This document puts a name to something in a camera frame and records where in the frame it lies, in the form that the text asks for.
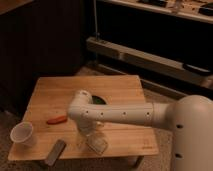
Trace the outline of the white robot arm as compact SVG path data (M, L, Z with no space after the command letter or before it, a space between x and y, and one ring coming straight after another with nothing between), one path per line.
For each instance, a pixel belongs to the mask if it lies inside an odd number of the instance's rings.
M171 171L213 171L213 101L189 95L174 103L96 105L88 91L77 91L68 116L86 134L94 122L150 126L173 132Z

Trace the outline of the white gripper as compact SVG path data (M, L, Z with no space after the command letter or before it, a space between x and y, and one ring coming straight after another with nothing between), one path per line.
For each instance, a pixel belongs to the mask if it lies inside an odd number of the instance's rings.
M78 123L78 130L83 135L90 135L96 130L96 128L97 128L96 121L81 121Z

